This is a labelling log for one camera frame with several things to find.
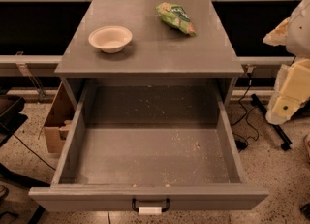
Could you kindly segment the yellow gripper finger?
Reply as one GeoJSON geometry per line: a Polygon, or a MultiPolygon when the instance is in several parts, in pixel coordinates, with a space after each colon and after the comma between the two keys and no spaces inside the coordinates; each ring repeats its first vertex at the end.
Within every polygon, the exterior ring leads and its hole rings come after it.
{"type": "Polygon", "coordinates": [[[286,44],[286,34],[289,20],[290,19],[287,17],[281,23],[279,23],[272,31],[267,33],[263,38],[263,42],[274,47],[284,46],[286,44]]]}
{"type": "Polygon", "coordinates": [[[281,125],[310,99],[310,60],[298,59],[292,66],[282,65],[278,71],[274,92],[267,106],[265,119],[281,125]]]}

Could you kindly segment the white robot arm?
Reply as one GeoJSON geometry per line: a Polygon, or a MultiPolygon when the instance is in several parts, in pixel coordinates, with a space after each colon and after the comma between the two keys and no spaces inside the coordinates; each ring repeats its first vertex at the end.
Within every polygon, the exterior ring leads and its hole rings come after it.
{"type": "Polygon", "coordinates": [[[263,42],[285,46],[295,56],[291,66],[282,65],[278,71],[265,115],[268,123],[280,125],[310,99],[310,0],[302,0],[263,42]]]}

